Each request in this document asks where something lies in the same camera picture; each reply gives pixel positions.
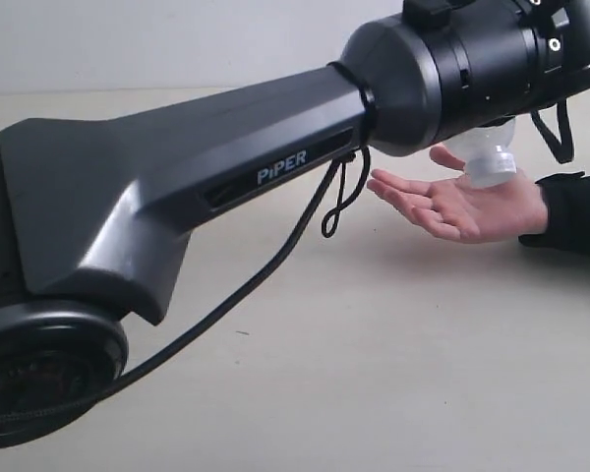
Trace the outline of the person's open bare hand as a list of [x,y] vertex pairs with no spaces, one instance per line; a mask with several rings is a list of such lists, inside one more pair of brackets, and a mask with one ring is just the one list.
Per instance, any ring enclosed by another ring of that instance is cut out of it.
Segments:
[[411,224],[440,240],[496,243],[542,234],[549,225],[540,185],[521,170],[505,183],[479,189],[471,186],[465,174],[423,181],[375,169],[367,188]]

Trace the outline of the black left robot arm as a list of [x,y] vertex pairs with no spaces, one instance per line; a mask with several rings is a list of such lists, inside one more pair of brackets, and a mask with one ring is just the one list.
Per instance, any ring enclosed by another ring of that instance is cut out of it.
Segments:
[[[0,131],[0,449],[66,427],[166,362],[286,259],[334,178],[373,150],[508,139],[528,114],[561,163],[590,89],[590,1],[407,1],[318,69],[123,117]],[[320,165],[277,254],[127,371],[122,319],[166,315],[193,230]]]

